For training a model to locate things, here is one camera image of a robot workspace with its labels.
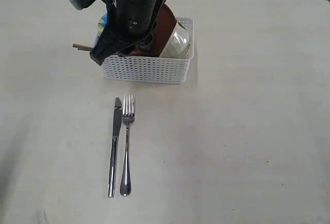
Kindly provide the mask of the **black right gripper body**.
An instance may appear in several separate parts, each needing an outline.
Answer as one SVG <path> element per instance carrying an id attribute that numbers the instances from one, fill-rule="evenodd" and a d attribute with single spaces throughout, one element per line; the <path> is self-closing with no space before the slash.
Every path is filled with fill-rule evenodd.
<path id="1" fill-rule="evenodd" d="M 107 5 L 107 24 L 90 52 L 102 65 L 113 54 L 130 54 L 150 36 L 166 0 L 112 0 Z"/>

